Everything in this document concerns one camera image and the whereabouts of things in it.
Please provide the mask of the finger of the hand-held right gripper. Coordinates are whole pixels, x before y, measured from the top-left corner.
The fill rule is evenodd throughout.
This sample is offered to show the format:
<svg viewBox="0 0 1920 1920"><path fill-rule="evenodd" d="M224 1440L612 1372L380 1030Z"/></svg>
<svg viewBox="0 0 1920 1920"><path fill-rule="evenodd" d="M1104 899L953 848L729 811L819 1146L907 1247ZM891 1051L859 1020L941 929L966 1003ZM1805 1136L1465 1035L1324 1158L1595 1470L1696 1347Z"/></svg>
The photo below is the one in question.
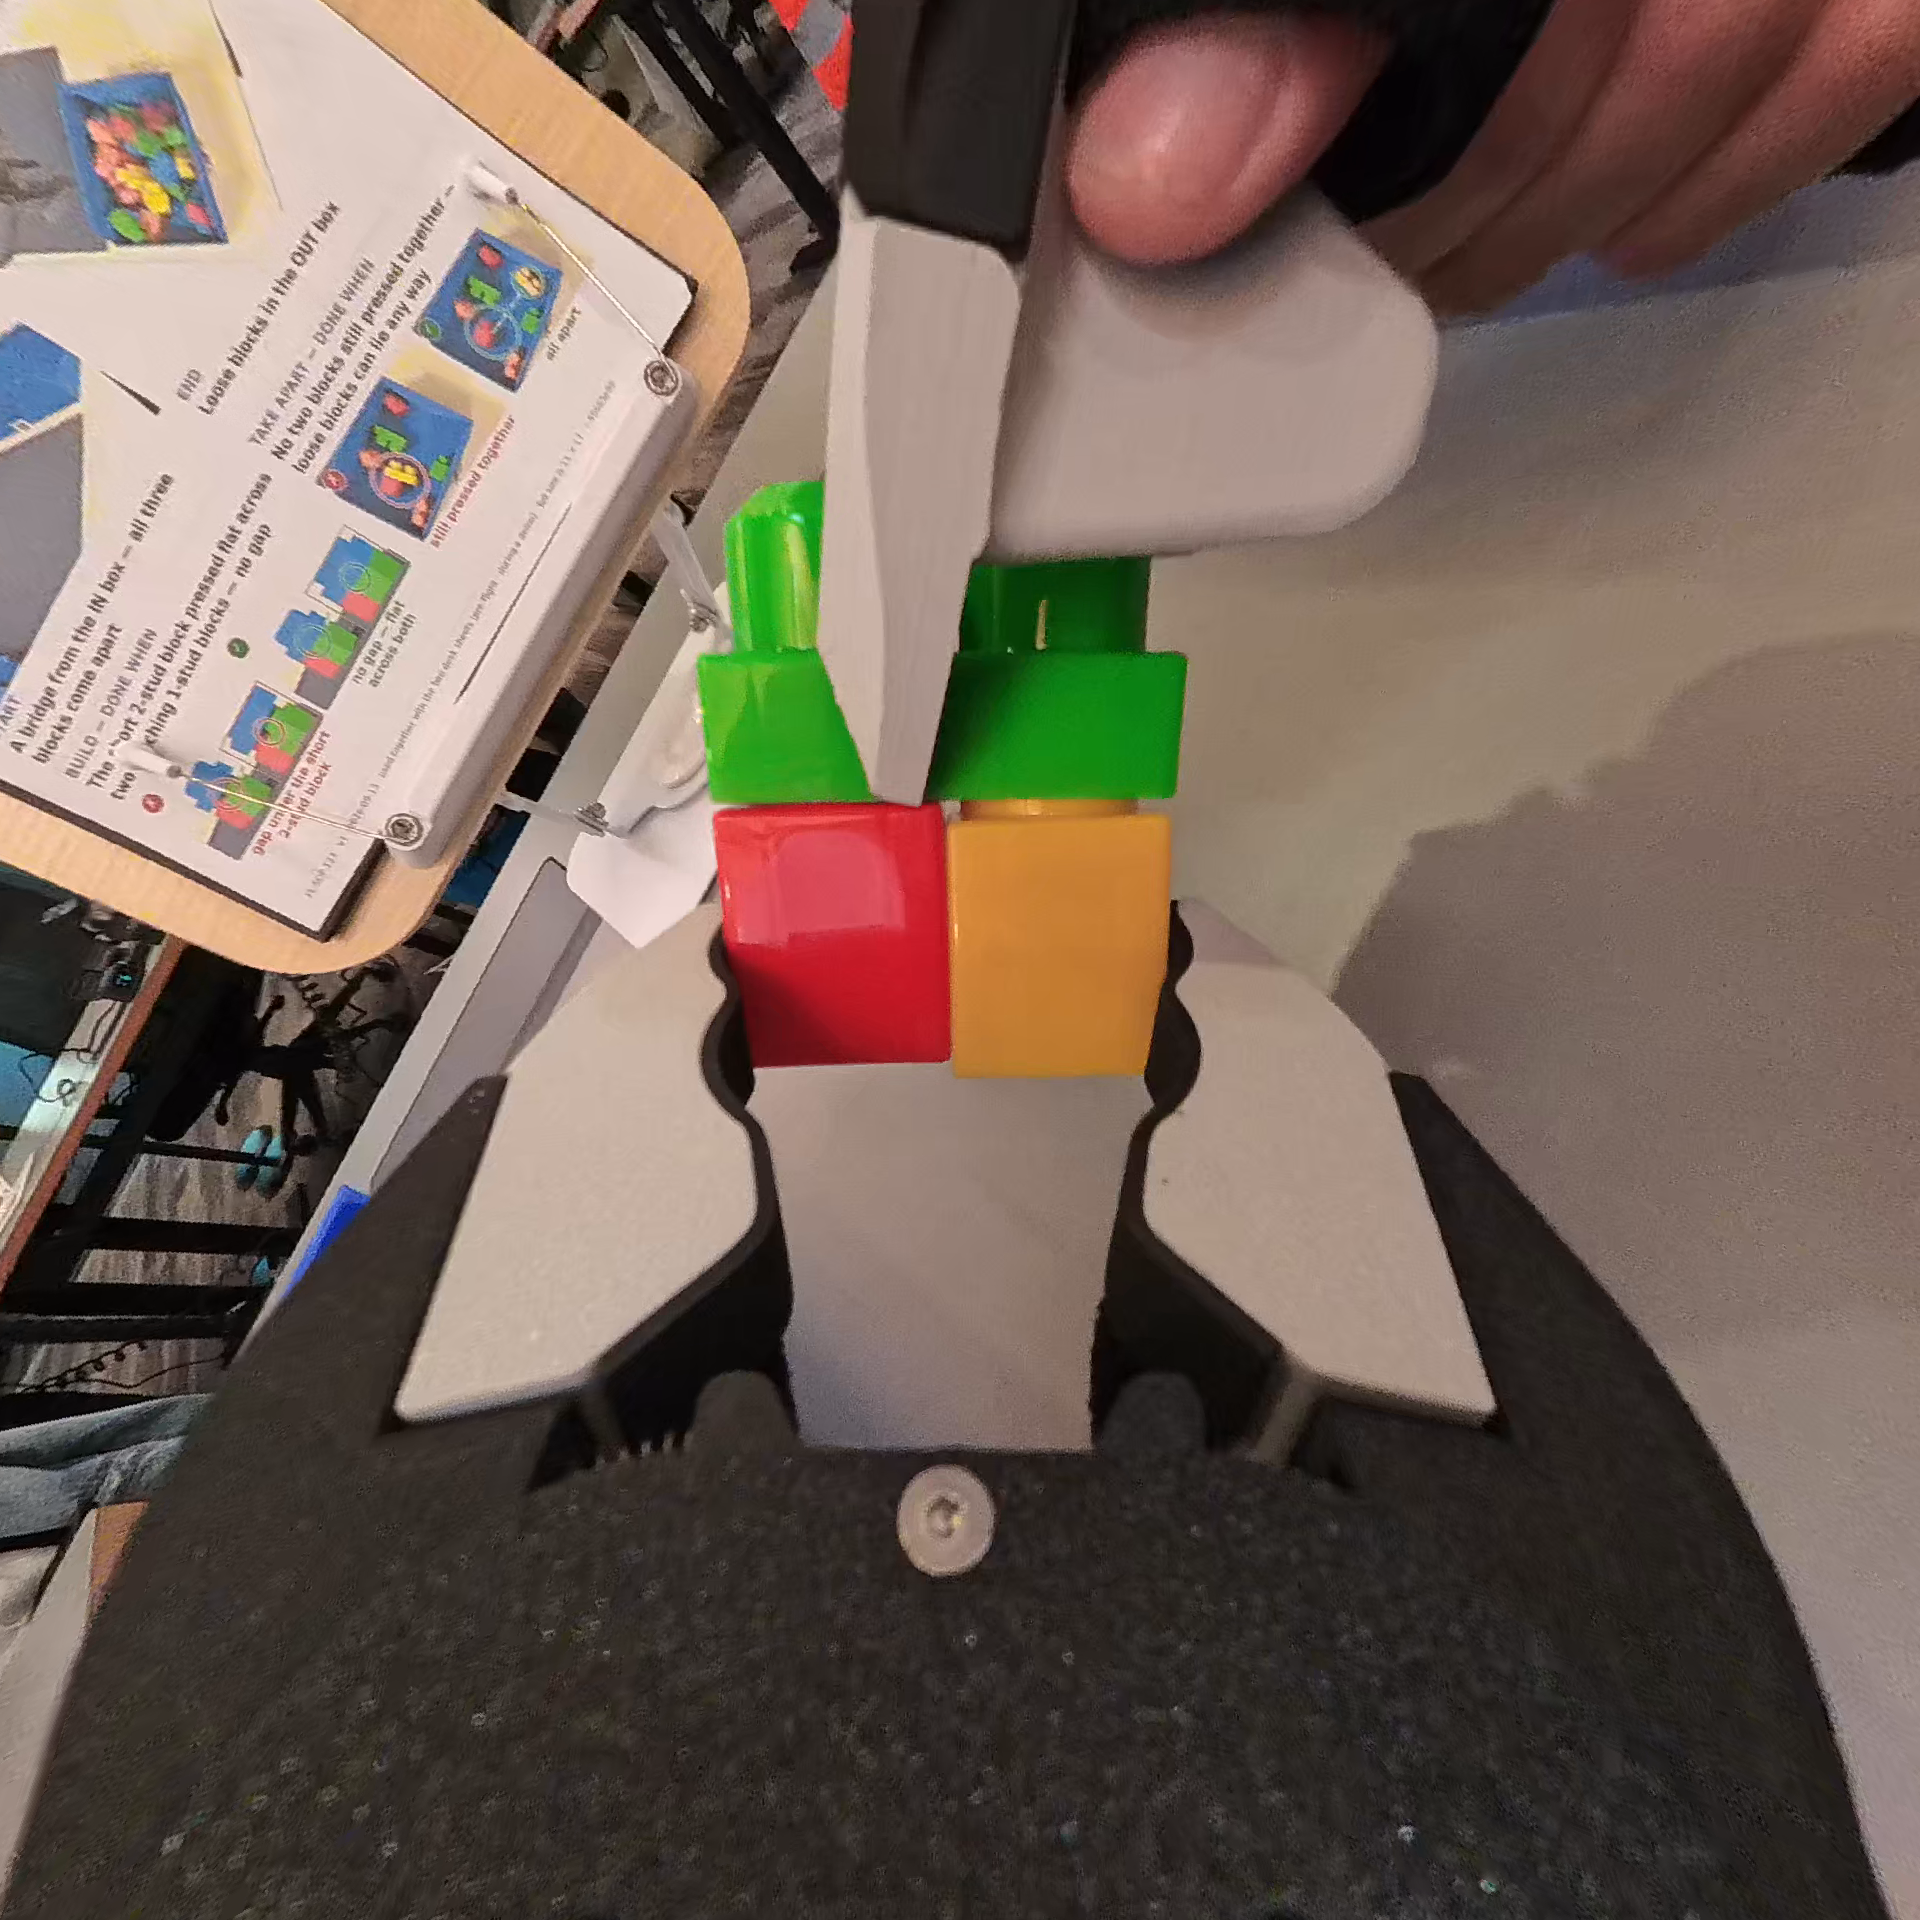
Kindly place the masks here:
<svg viewBox="0 0 1920 1920"><path fill-rule="evenodd" d="M846 193L832 276L820 656L875 801L918 806L991 522L1022 283Z"/></svg>

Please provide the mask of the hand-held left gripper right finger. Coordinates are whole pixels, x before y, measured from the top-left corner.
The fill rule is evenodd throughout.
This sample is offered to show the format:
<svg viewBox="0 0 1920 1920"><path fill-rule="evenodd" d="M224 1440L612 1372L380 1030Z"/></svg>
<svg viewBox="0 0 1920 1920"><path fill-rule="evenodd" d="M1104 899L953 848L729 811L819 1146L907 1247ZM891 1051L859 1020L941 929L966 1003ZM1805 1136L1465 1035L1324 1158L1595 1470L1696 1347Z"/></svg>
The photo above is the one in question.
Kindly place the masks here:
<svg viewBox="0 0 1920 1920"><path fill-rule="evenodd" d="M1180 1388L1205 1450L1291 1456L1324 1406L1478 1432L1496 1396L1389 1071L1207 904L1167 913L1101 1280L1101 1448Z"/></svg>

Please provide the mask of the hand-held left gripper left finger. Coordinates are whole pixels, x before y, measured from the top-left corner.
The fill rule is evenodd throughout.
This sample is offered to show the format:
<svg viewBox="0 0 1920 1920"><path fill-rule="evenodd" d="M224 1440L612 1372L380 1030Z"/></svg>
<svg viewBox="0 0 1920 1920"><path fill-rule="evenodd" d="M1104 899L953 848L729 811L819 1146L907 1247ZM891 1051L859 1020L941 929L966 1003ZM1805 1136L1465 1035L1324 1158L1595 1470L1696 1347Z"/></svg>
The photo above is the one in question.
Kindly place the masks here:
<svg viewBox="0 0 1920 1920"><path fill-rule="evenodd" d="M571 1402L645 1450L756 1375L788 1419L791 1270L719 908L580 977L486 1094L395 1414Z"/></svg>

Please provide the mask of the green two-stud block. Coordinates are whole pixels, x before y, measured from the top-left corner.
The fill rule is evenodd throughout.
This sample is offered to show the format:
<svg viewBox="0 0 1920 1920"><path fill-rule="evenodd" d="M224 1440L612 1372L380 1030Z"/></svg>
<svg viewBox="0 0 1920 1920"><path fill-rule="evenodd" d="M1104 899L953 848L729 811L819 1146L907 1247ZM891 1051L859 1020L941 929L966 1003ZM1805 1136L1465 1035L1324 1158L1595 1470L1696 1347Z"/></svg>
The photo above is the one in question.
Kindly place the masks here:
<svg viewBox="0 0 1920 1920"><path fill-rule="evenodd" d="M869 803L819 652L825 487L756 490L726 522L733 646L697 665L726 808ZM971 567L926 801L1166 801L1185 658L1144 646L1152 563Z"/></svg>

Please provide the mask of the orange single-stud block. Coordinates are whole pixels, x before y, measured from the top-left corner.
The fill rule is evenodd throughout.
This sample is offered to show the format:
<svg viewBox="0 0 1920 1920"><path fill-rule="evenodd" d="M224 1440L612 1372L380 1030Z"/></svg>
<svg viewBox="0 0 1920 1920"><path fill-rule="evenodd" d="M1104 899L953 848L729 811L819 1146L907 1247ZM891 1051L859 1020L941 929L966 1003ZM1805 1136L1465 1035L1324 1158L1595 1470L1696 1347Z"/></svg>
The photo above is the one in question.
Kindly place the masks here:
<svg viewBox="0 0 1920 1920"><path fill-rule="evenodd" d="M1167 817L968 801L945 871L953 1072L1140 1076L1167 970Z"/></svg>

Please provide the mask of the red single-stud block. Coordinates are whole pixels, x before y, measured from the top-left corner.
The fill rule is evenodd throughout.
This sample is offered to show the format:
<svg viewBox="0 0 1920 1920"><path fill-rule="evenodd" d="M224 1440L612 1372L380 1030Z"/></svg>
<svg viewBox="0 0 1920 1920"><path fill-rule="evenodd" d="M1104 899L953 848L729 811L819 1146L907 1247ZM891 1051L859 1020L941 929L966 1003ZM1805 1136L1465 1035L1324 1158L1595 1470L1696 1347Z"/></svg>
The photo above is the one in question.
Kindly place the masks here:
<svg viewBox="0 0 1920 1920"><path fill-rule="evenodd" d="M936 806L723 808L711 830L756 1071L951 1059Z"/></svg>

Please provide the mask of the grey desk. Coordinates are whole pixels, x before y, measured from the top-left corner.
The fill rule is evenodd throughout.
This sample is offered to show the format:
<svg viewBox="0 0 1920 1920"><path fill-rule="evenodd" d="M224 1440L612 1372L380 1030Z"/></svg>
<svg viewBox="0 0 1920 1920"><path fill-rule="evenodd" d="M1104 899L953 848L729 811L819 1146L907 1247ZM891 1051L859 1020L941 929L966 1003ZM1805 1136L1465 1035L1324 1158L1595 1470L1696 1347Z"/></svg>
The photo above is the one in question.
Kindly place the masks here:
<svg viewBox="0 0 1920 1920"><path fill-rule="evenodd" d="M1159 572L1176 888L1681 1385L1916 1916L1916 174L1445 338L1371 516Z"/></svg>

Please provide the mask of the person's right hand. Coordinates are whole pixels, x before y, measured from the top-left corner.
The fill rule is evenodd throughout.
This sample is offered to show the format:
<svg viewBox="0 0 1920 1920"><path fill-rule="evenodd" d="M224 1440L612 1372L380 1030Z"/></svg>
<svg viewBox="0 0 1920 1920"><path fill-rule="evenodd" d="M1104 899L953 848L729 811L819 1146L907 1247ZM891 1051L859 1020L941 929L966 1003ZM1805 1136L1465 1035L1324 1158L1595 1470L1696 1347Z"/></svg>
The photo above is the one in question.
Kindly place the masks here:
<svg viewBox="0 0 1920 1920"><path fill-rule="evenodd" d="M1121 6L1078 70L1071 214L1113 256L1211 256L1315 184L1456 318L1916 160L1916 2Z"/></svg>

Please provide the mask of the wood-edged side table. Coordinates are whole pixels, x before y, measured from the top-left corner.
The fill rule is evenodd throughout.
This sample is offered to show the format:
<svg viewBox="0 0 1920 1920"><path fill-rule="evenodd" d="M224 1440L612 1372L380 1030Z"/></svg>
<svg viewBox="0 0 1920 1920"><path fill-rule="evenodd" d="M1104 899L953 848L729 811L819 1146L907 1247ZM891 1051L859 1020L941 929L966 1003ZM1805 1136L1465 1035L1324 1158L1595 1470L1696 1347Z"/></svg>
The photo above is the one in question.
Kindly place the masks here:
<svg viewBox="0 0 1920 1920"><path fill-rule="evenodd" d="M152 1020L165 987L188 955L188 943L165 936L140 952L127 1000L96 996L79 1006L62 1048L49 1057L27 1111L4 1130L3 1155L3 1282L22 1266L69 1171L89 1143L134 1042Z"/></svg>

